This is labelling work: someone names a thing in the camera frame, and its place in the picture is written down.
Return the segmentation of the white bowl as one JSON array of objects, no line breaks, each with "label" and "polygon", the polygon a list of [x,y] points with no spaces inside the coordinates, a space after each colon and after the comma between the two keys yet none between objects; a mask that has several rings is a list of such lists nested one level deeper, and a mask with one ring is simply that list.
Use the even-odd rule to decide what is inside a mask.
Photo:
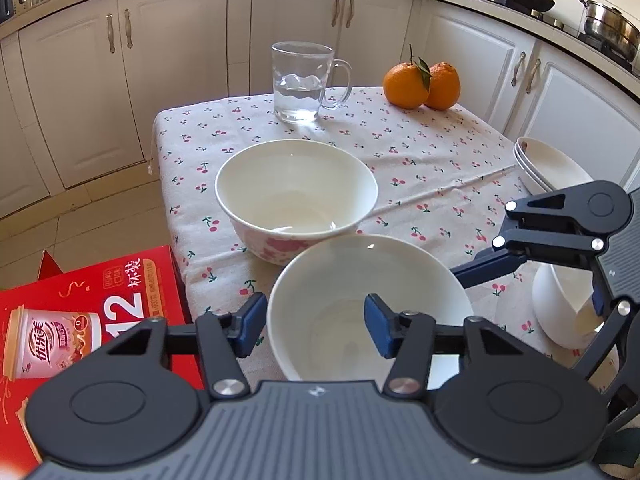
[{"label": "white bowl", "polygon": [[533,281],[536,319],[544,333],[560,347],[584,350],[597,335],[603,318],[592,302],[589,271],[542,264]]},{"label": "white bowl", "polygon": [[394,311],[459,326],[472,315],[462,285],[424,249],[382,235],[330,238],[295,257],[269,297],[267,328],[283,375],[303,382],[384,382],[393,363],[378,354],[364,322],[377,294]]},{"label": "white bowl", "polygon": [[283,139],[229,158],[216,175],[215,195],[243,245],[285,266],[322,240],[355,232],[378,201],[378,182],[349,152]]}]

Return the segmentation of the red drink carton box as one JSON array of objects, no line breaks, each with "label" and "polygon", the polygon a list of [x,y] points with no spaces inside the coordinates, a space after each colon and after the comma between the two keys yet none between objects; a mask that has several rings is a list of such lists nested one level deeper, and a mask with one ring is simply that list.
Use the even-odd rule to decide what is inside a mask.
[{"label": "red drink carton box", "polygon": [[25,424],[32,393],[150,316],[171,325],[190,320],[168,246],[68,272],[45,252],[34,282],[2,292],[2,478],[24,478],[40,463]]}]

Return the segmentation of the steel pot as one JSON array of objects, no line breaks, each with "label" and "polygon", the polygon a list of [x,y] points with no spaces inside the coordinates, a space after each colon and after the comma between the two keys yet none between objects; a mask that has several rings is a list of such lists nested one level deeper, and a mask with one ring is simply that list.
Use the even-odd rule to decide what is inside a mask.
[{"label": "steel pot", "polygon": [[629,63],[639,49],[639,29],[620,10],[594,0],[578,0],[585,8],[584,34],[608,44]]}]

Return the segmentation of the glass water mug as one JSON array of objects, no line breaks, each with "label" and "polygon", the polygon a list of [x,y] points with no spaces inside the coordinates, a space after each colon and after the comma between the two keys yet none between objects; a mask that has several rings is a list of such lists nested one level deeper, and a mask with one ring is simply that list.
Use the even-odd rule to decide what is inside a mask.
[{"label": "glass water mug", "polygon": [[[279,41],[271,46],[273,108],[284,122],[313,122],[319,110],[337,110],[352,94],[352,66],[337,58],[331,47],[306,41]],[[326,97],[326,88],[338,69],[347,84],[336,101]]]}]

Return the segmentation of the orange with leaf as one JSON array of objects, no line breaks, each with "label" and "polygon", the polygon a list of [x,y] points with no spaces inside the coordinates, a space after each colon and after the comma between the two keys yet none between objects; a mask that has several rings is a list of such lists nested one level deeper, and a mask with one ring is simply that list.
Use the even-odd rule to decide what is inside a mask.
[{"label": "orange with leaf", "polygon": [[416,110],[427,101],[431,81],[430,68],[409,46],[409,61],[392,67],[383,78],[382,88],[390,104],[403,110]]}]

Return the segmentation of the bumpy orange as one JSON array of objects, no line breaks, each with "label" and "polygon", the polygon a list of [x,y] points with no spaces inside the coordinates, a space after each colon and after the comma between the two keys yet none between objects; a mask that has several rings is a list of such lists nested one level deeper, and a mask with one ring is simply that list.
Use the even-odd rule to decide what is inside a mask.
[{"label": "bumpy orange", "polygon": [[430,67],[431,87],[424,105],[432,110],[449,110],[458,102],[461,93],[460,78],[454,66],[439,62]]}]

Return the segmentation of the white fruit plate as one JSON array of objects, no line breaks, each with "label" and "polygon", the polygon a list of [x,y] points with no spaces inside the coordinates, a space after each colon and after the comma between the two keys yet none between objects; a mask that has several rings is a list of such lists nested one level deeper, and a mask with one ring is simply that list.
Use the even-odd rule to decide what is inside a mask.
[{"label": "white fruit plate", "polygon": [[592,181],[577,162],[539,140],[521,136],[512,150],[529,194],[549,193]]}]

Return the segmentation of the cherry print tablecloth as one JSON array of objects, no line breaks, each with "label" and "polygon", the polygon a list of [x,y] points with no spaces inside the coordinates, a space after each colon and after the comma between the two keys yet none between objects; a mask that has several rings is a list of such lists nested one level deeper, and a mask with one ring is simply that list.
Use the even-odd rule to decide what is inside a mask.
[{"label": "cherry print tablecloth", "polygon": [[172,250],[195,316],[270,292],[281,271],[243,245],[216,199],[220,167],[244,148],[300,139],[349,152],[378,182],[378,201],[358,232],[404,240],[447,266],[487,247],[504,204],[526,193],[511,142],[486,122],[461,106],[402,110],[374,87],[297,124],[277,118],[266,94],[168,108],[154,119],[153,139]]}]

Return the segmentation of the white kitchen cabinets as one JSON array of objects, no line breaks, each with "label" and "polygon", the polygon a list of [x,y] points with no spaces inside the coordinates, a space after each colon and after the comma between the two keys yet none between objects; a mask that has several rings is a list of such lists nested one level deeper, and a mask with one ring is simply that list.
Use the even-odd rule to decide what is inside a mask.
[{"label": "white kitchen cabinets", "polygon": [[510,138],[639,179],[638,76],[489,0],[44,0],[1,26],[2,214],[150,159],[164,108],[268,92],[281,39],[332,47],[357,86],[410,51],[449,62]]}]

